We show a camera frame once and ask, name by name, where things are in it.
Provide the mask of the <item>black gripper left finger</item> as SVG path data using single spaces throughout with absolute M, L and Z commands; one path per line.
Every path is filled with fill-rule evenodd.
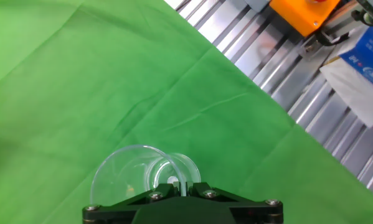
M 182 195 L 182 184 L 159 184 L 155 189 L 148 190 L 137 196 L 110 206 L 88 205 L 82 209 L 82 223 L 131 223 L 141 208 L 172 197 Z

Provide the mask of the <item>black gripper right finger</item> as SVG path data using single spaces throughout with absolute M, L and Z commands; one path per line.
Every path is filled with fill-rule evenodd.
M 253 201 L 233 193 L 211 187 L 206 182 L 185 183 L 186 195 L 210 200 L 229 210 L 237 223 L 283 223 L 283 203 L 277 199 Z

